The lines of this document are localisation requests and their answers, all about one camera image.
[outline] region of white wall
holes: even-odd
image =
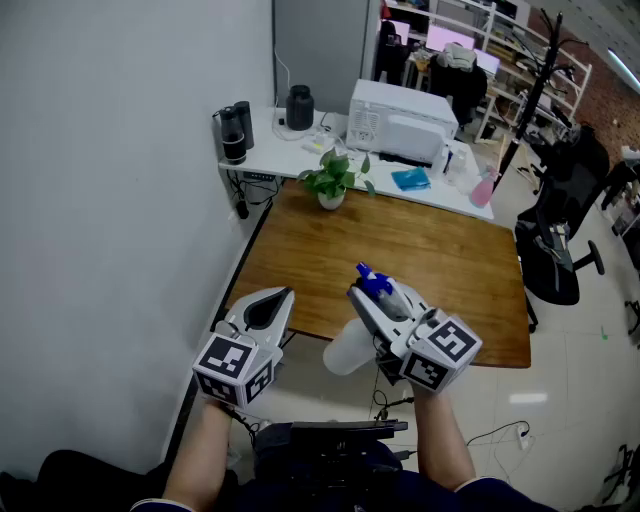
[[[0,470],[158,462],[231,230],[211,114],[273,101],[266,0],[0,4]]]
[[[278,55],[291,71],[291,85],[311,88],[317,110],[349,113],[362,67],[369,1],[275,0]],[[278,104],[284,106],[287,73],[279,64],[276,70]]]

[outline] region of ceiling light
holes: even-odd
[[[613,61],[620,66],[623,71],[625,72],[625,74],[631,78],[631,80],[633,81],[633,83],[635,84],[636,88],[638,90],[640,90],[640,81],[636,78],[636,75],[634,75],[631,70],[626,66],[626,64],[624,62],[622,62],[620,60],[620,57],[618,57],[616,55],[616,52],[614,52],[611,48],[609,48],[609,55],[611,55],[611,58],[613,59]]]

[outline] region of pink spray bottle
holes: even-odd
[[[493,194],[493,184],[498,179],[498,171],[489,165],[485,172],[482,173],[482,181],[476,185],[473,189],[469,199],[471,204],[476,208],[484,208],[484,206],[491,200]]]

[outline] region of black device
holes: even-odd
[[[247,149],[253,147],[253,125],[251,124],[251,107],[248,101],[238,101],[233,105],[238,111],[240,126],[244,132],[244,142]]]
[[[269,425],[255,436],[256,478],[286,481],[311,496],[370,488],[381,483],[376,476],[401,471],[406,458],[377,441],[407,428],[397,420]]]
[[[244,173],[245,179],[256,181],[274,181],[276,177],[273,174],[263,174],[261,172],[248,172]]]
[[[287,126],[291,130],[308,130],[313,125],[313,96],[306,85],[294,85],[287,97]]]
[[[213,117],[220,116],[220,132],[222,134],[222,146],[224,156],[232,165],[238,165],[247,159],[244,132],[238,117],[236,107],[224,107],[218,110]]]
[[[242,220],[249,217],[249,208],[247,207],[247,202],[244,199],[236,203],[236,211],[238,212],[238,217]]]

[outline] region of black thermos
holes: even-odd
[[[287,98],[287,126],[296,131],[308,130],[313,124],[313,96],[306,85],[294,85]]]
[[[238,111],[238,119],[244,132],[244,145],[247,149],[253,147],[253,127],[251,126],[251,109],[248,101],[239,101],[234,107]]]
[[[238,118],[238,110],[236,107],[224,107],[213,114],[213,117],[218,114],[220,114],[220,131],[224,156],[230,164],[241,164],[247,158],[247,149],[242,125]]]

